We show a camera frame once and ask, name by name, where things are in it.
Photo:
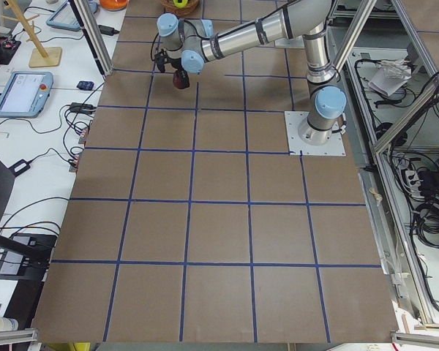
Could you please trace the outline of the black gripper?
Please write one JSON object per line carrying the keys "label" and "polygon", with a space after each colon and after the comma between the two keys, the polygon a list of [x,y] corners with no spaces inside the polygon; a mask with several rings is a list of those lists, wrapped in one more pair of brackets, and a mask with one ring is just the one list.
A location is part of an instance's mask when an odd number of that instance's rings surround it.
{"label": "black gripper", "polygon": [[175,70],[184,71],[181,58],[171,58],[164,49],[155,54],[155,64],[161,73],[166,72],[166,66],[170,64]]}

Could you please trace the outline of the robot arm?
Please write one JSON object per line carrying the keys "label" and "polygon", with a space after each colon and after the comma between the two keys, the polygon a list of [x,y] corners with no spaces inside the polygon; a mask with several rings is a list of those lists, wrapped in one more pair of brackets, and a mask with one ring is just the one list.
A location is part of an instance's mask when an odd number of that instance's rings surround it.
{"label": "robot arm", "polygon": [[327,45],[330,1],[288,1],[266,15],[224,31],[216,31],[209,19],[188,20],[172,13],[157,19],[161,48],[151,59],[160,72],[174,68],[173,84],[189,87],[189,76],[199,74],[205,64],[246,50],[301,39],[307,63],[306,79],[311,108],[299,124],[300,140],[310,146],[330,141],[347,98],[335,82],[340,68],[331,61]]}

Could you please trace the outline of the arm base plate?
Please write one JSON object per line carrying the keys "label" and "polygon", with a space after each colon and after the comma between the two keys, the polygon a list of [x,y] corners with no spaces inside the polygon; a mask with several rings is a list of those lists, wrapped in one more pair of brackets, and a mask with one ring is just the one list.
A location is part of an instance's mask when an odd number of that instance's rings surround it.
{"label": "arm base plate", "polygon": [[282,38],[275,40],[274,46],[276,48],[304,49],[304,40],[302,36],[293,39]]}
{"label": "arm base plate", "polygon": [[342,136],[345,125],[336,121],[332,129],[321,132],[307,120],[307,111],[285,111],[288,153],[294,156],[346,156]]}

